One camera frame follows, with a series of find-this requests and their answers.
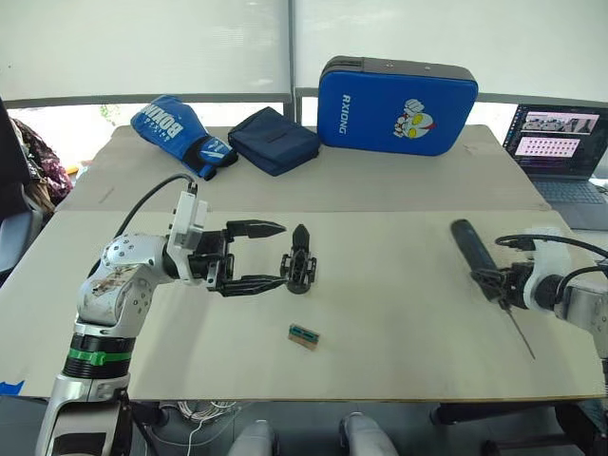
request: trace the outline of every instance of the laptop keyboard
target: laptop keyboard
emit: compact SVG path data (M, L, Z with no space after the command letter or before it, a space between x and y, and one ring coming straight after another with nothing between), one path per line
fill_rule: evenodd
M604 198L589 182L537 180L532 182L548 202L583 202L603 204Z

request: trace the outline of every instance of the laptop screen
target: laptop screen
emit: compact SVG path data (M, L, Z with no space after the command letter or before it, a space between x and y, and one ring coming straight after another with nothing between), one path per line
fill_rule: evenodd
M608 108L520 104L503 147L527 175L588 179L608 147Z

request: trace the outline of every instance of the white window shade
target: white window shade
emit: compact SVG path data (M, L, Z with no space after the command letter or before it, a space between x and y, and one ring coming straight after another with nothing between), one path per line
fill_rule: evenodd
M287 17L283 0L6 1L0 95L264 94L289 101Z
M467 67L480 92L608 103L606 0L295 0L295 86L334 55Z

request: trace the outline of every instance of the blue boxing glove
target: blue boxing glove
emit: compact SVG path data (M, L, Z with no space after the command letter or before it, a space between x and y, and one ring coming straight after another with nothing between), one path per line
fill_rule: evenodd
M131 126L206 181L238 158L228 144L209 135L194 110L177 97L160 96L133 116Z

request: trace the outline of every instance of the table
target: table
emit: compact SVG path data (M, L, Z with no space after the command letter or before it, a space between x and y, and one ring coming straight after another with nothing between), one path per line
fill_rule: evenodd
M211 128L223 139L228 128ZM116 129L60 210L128 211L152 186L185 168L130 126ZM171 211L170 184L144 211ZM319 156L272 177L246 159L200 181L199 197L214 210L359 212L548 210L521 168L484 125L468 125L439 157L403 156L322 146Z
M62 366L77 290L121 212L61 211L0 290L0 378L50 393ZM527 226L567 227L551 211L226 213L311 232L317 281L222 298L199 287L159 287L138 338L135 399L540 400L603 394L590 334L553 315L514 310L537 359L508 316L468 276L449 224L467 218L499 265L522 254L495 246ZM147 212L132 231L164 234L170 214ZM236 275L275 274L289 235L235 243ZM572 250L574 266L590 264ZM316 351L287 339L290 324L321 334Z
M227 129L213 129L225 136ZM133 203L180 163L118 128L0 289L0 379L50 393L72 335L77 291ZM149 201L129 231L164 234L183 184ZM437 158L322 147L271 178L241 159L200 185L207 229L261 218L304 222L317 282L225 299L180 284L157 290L131 372L135 399L541 400L603 394L590 334L515 310L537 360L504 312L471 281L449 224L468 218L497 263L521 256L491 243L560 216L484 126L467 126ZM236 273L276 274L289 235L239 241ZM572 251L574 266L591 264ZM589 275L589 279L603 280ZM316 351L287 339L297 323Z

